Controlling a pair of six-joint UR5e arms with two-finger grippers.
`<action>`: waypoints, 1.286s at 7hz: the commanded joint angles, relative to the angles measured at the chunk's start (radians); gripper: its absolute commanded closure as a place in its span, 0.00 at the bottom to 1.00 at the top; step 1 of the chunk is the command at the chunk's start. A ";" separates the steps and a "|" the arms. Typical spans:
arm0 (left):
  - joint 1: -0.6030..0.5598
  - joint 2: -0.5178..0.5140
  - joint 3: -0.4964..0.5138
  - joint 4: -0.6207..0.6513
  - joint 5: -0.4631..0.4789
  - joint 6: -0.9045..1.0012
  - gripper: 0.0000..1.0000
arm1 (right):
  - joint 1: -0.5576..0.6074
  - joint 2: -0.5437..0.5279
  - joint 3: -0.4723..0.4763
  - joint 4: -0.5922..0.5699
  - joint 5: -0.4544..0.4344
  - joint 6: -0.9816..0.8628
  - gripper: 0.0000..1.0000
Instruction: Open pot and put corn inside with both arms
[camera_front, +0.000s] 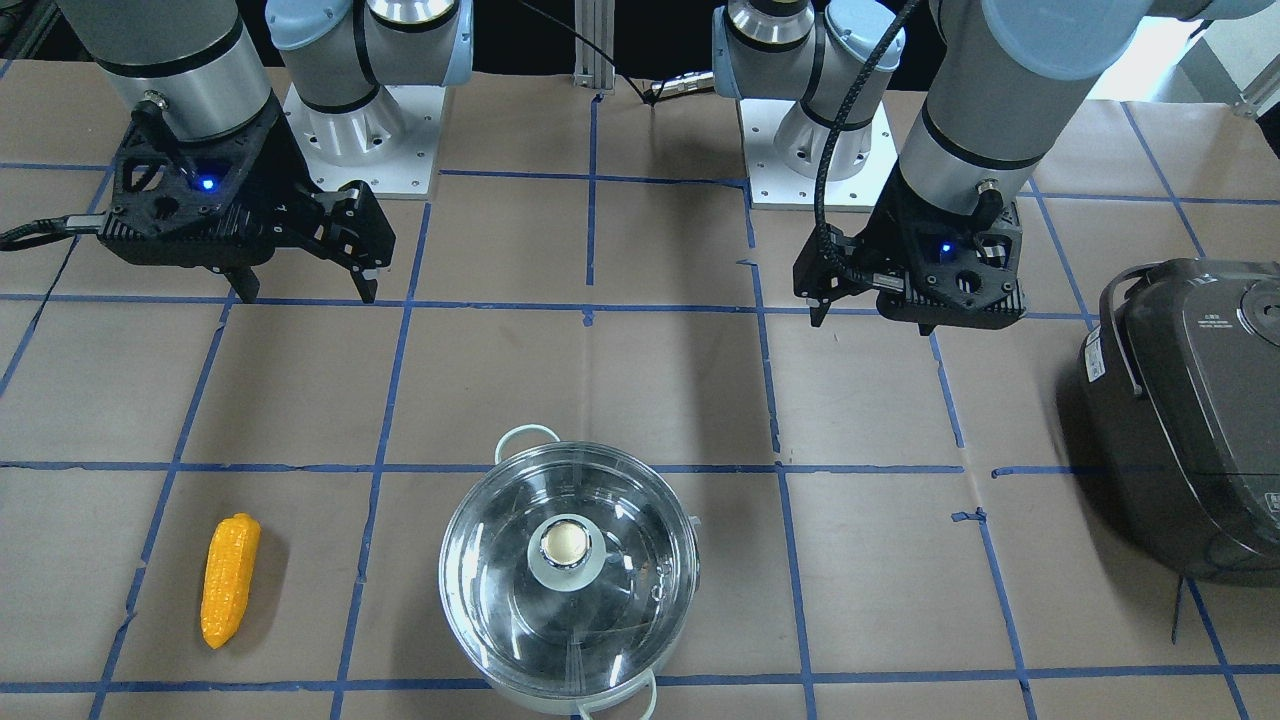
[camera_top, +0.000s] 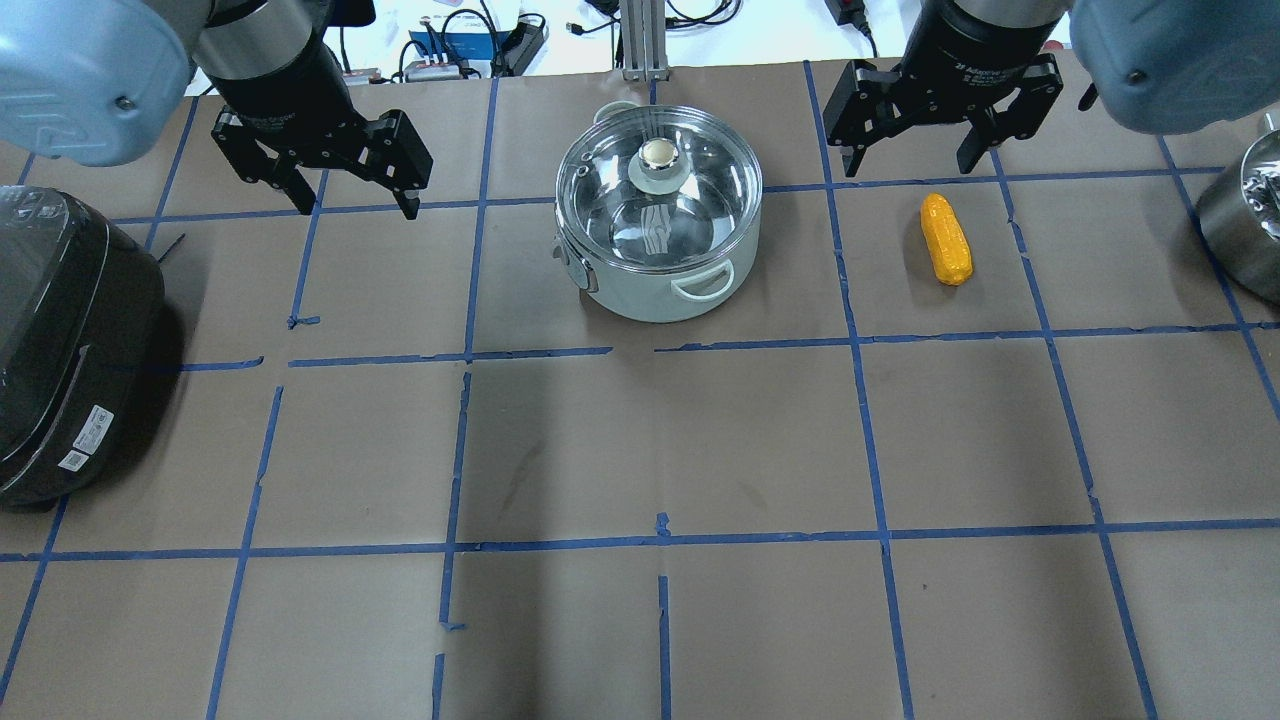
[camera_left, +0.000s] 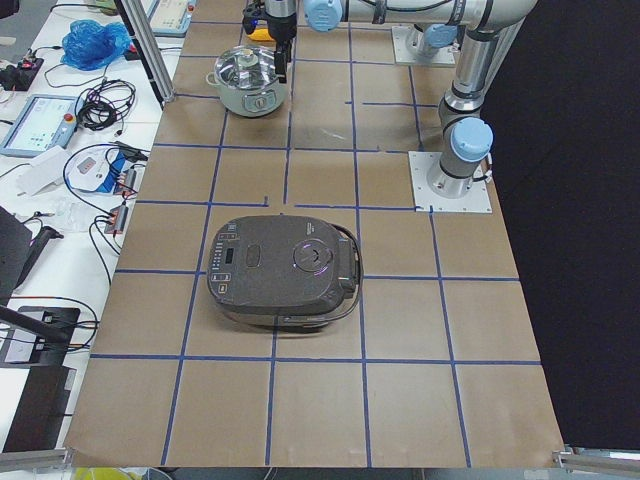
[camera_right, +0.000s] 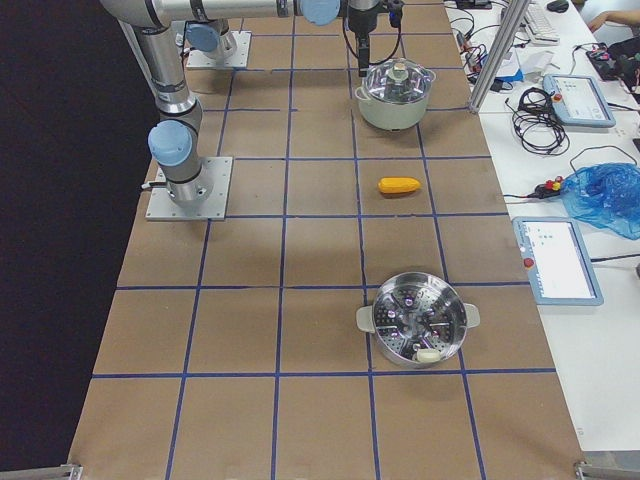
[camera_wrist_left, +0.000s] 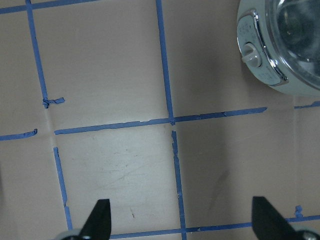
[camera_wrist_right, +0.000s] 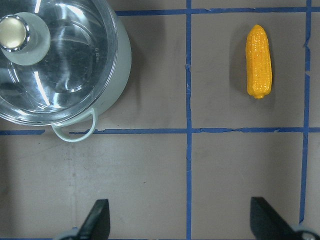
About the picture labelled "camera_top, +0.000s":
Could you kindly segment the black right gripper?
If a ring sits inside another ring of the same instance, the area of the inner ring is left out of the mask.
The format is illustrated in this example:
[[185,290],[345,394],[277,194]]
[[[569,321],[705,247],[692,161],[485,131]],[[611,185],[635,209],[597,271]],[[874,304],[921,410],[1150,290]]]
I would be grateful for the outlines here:
[[851,60],[826,102],[826,142],[840,150],[844,176],[858,174],[870,146],[919,123],[925,100],[966,110],[961,174],[1005,141],[1033,137],[1064,87],[1056,56],[1038,55],[1060,20],[1060,1],[924,1],[897,70]]

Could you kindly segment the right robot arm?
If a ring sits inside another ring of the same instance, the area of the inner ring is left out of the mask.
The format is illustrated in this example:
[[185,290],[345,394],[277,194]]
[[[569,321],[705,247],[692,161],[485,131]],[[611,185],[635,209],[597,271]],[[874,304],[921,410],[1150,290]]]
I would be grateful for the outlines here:
[[1044,47],[1061,20],[1091,79],[1080,109],[1101,102],[1126,129],[1188,135],[1277,101],[1275,1],[925,1],[899,64],[850,61],[824,106],[845,176],[918,126],[969,124],[963,174],[1034,136],[1064,91]]

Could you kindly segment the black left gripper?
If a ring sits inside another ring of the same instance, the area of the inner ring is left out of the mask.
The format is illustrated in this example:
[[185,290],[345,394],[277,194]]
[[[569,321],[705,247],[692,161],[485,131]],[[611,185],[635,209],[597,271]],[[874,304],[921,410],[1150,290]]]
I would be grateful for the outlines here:
[[269,184],[310,217],[316,193],[298,163],[288,152],[270,158],[260,142],[282,151],[346,151],[348,173],[390,191],[404,219],[419,217],[431,154],[406,111],[390,109],[374,120],[360,115],[324,41],[307,41],[273,69],[229,65],[210,55],[201,61],[225,104],[210,135],[244,183]]

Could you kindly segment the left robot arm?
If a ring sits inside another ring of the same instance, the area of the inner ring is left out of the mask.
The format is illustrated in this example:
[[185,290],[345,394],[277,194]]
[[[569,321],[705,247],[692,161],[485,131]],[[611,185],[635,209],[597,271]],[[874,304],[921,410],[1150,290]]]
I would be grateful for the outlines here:
[[224,108],[211,136],[236,174],[308,215],[303,169],[343,170],[419,214],[433,158],[410,117],[355,106],[324,35],[369,1],[5,1],[3,138],[44,158],[120,167],[159,140],[196,72]]

